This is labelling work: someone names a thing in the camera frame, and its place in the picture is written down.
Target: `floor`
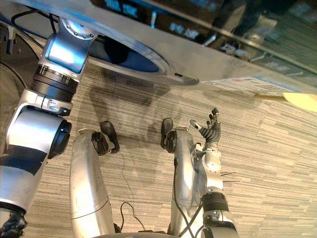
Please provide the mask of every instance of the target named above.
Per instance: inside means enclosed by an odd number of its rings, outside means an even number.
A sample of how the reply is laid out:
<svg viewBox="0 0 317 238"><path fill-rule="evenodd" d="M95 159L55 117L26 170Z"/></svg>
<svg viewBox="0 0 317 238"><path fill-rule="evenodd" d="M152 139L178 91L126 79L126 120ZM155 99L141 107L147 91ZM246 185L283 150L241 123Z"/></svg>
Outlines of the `floor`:
<svg viewBox="0 0 317 238"><path fill-rule="evenodd" d="M170 219L173 155L161 149L160 124L205 122L213 107L222 118L219 150L224 190L241 238L317 237L317 115L286 102L261 101L248 92L211 91L205 86L165 87L88 65L67 118L73 124L66 151L45 167L27 215L26 238L72 237L69 165L81 128L99 130L109 120L121 150L100 158L114 222L131 202L148 230L166 231ZM203 142L193 128L194 140ZM124 207L124 232L141 230Z"/></svg>

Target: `label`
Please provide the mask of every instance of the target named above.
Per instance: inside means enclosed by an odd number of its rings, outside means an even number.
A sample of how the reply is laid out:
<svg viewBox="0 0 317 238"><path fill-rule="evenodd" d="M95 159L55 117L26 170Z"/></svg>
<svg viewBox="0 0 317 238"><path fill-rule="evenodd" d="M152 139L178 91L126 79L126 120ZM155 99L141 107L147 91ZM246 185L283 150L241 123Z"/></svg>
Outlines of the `label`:
<svg viewBox="0 0 317 238"><path fill-rule="evenodd" d="M216 86L229 91L275 91L299 92L292 86L277 83L260 76L243 78L226 78L213 81L202 81L204 84Z"/></svg>

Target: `wire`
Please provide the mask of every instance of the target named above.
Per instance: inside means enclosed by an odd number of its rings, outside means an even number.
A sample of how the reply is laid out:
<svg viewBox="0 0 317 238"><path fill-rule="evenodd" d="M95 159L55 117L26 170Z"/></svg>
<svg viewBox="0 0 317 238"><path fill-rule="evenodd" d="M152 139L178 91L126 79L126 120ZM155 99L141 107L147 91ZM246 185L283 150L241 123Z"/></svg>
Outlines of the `wire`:
<svg viewBox="0 0 317 238"><path fill-rule="evenodd" d="M199 206L198 206L198 208L197 208L195 214L193 215L192 219L191 219L190 222L189 222L189 227L191 227L192 224L194 223L194 221L195 221L196 217L198 216L198 214L199 214L200 210L202 209L202 207L203 207L203 204L202 204L202 202L201 202L201 203L199 204ZM178 237L182 237L182 236L185 234L185 232L187 232L187 230L188 230L188 228L185 227L184 230L178 235Z"/></svg>
<svg viewBox="0 0 317 238"><path fill-rule="evenodd" d="M36 8L30 7L30 6L25 6L25 7L27 7L27 8L30 9L30 10L37 10ZM50 18L49 15L46 15L45 13L43 13L43 12L41 12L41 11L38 11L37 13L38 13L39 15L43 16L43 17L46 17L47 19Z"/></svg>
<svg viewBox="0 0 317 238"><path fill-rule="evenodd" d="M54 33L56 33L56 28L54 25L54 18L53 18L53 14L50 13L50 22L51 22L51 27Z"/></svg>
<svg viewBox="0 0 317 238"><path fill-rule="evenodd" d="M174 193L175 205L176 205L177 209L179 210L179 212L182 214L182 216L183 216L183 218L184 218L184 220L185 220L185 223L186 223L186 225L187 225L187 229L188 229L188 231L189 231L191 237L192 237L192 238L195 238L195 237L194 237L194 234L193 234L193 232L192 232L192 230L190 229L190 225L189 225L189 223L188 223L188 220L187 220L187 218L186 218L184 212L182 211L182 209L179 207L179 205L178 205L178 203L177 203L177 198L176 198L176 186L175 186L175 185L176 185L176 183L175 183L176 169L177 169L177 160L174 159L173 193Z"/></svg>
<svg viewBox="0 0 317 238"><path fill-rule="evenodd" d="M231 175L231 174L234 174L236 172L230 172L230 173L222 173L220 176L226 176L226 175Z"/></svg>
<svg viewBox="0 0 317 238"><path fill-rule="evenodd" d="M128 203L128 202L123 202L123 203L121 204L121 207L120 207L120 213L121 213L121 217L122 217L122 224L121 224L120 229L122 230L123 225L124 225L124 216L123 216L123 212L122 212L122 206L123 206L124 204L128 204L128 205L132 208L132 211L133 211L132 215L133 215L133 217L141 224L143 230L145 231L145 228L144 228L143 223L142 223L142 222L140 221L140 219L137 218L137 217L135 216L135 214L134 214L134 207L133 207L130 203Z"/></svg>
<svg viewBox="0 0 317 238"><path fill-rule="evenodd" d="M44 49L44 47L39 43L37 42L32 36L30 36L29 34L27 34L24 30L22 30L16 23L15 23L15 20L19 17L22 17L22 16L25 16L25 15L28 15L28 14L32 14L32 13L35 13L35 12L39 12L38 10L30 10L30 11L25 11L25 12L22 12L22 13L19 13L19 14L16 14L14 15L12 18L11 18L11 23L12 25L18 29L26 38L28 38L29 40L31 40L34 44L36 44L38 47L40 47L42 50Z"/></svg>
<svg viewBox="0 0 317 238"><path fill-rule="evenodd" d="M197 238L198 233L204 228L204 226L199 227L199 229L197 230L196 234L195 234L195 238Z"/></svg>

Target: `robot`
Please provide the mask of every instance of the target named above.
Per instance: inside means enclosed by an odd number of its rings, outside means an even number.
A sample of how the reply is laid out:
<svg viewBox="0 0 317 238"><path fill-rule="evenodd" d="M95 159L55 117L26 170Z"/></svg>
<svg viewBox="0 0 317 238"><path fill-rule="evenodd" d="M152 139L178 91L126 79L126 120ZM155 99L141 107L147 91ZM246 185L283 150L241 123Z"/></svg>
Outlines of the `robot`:
<svg viewBox="0 0 317 238"><path fill-rule="evenodd" d="M59 31L46 42L30 89L25 89L7 129L6 150L0 159L0 237L17 238L27 222L24 215L48 159L63 153L71 123L63 117L72 109L72 97L97 37L82 24L61 18ZM99 165L99 155L119 151L109 121L101 132L83 129L74 141L70 168L71 223L74 237L201 237L236 238L237 229L223 192L220 174L220 117L210 114L207 127L190 123L206 139L194 143L186 127L173 128L165 119L161 146L174 153L171 223L167 234L116 233L111 206Z"/></svg>

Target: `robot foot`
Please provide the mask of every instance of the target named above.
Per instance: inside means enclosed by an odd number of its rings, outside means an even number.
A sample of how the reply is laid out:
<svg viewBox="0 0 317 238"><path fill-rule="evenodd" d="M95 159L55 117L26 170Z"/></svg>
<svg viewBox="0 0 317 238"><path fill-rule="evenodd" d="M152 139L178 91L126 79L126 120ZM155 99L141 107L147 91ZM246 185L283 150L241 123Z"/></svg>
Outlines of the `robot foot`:
<svg viewBox="0 0 317 238"><path fill-rule="evenodd" d="M161 133L160 145L163 149L166 149L167 133L173 130L173 127L174 127L174 123L171 118L165 118L163 120L161 129L160 129L160 133Z"/></svg>
<svg viewBox="0 0 317 238"><path fill-rule="evenodd" d="M120 150L119 142L117 140L117 133L110 121L103 121L100 123L101 132L108 136L109 140L114 144L114 148L111 149L111 153L117 153Z"/></svg>

